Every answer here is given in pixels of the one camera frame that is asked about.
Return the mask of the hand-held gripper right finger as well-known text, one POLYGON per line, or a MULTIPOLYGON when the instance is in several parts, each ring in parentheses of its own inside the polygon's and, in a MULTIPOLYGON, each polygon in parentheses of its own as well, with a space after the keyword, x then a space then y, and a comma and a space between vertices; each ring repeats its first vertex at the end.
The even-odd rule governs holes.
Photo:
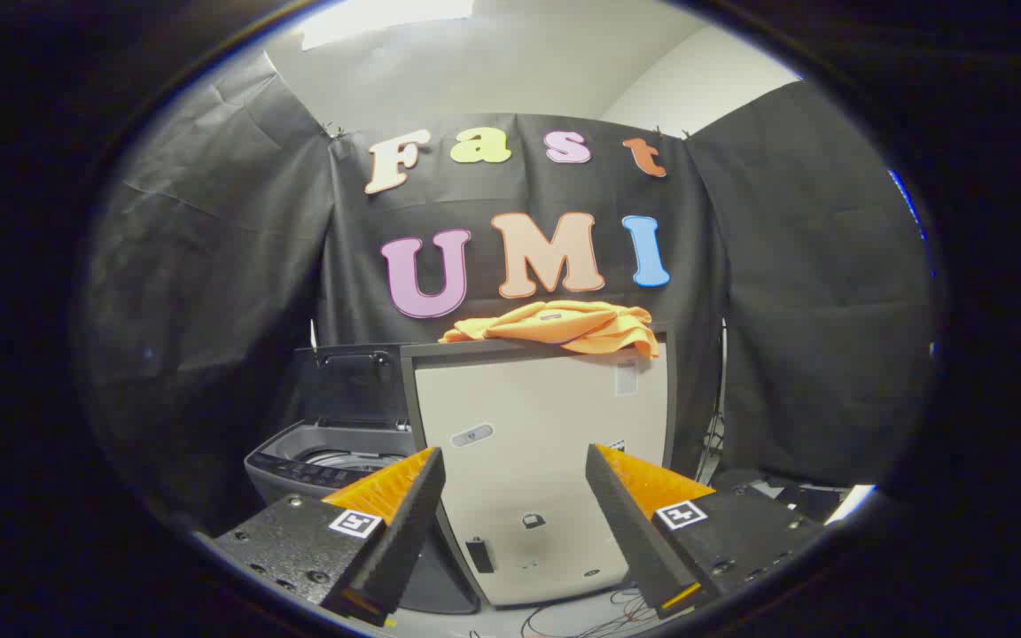
POLYGON ((753 589, 825 532, 753 487, 716 490, 600 444, 588 445, 585 480, 661 620, 753 589))

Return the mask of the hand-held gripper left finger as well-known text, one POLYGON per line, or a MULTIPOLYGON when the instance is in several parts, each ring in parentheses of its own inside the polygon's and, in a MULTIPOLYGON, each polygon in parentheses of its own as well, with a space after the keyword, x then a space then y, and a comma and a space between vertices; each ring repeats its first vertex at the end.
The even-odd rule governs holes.
POLYGON ((269 588, 383 626, 408 588, 445 482, 441 449, 431 446, 332 495, 281 497, 214 545, 269 588))

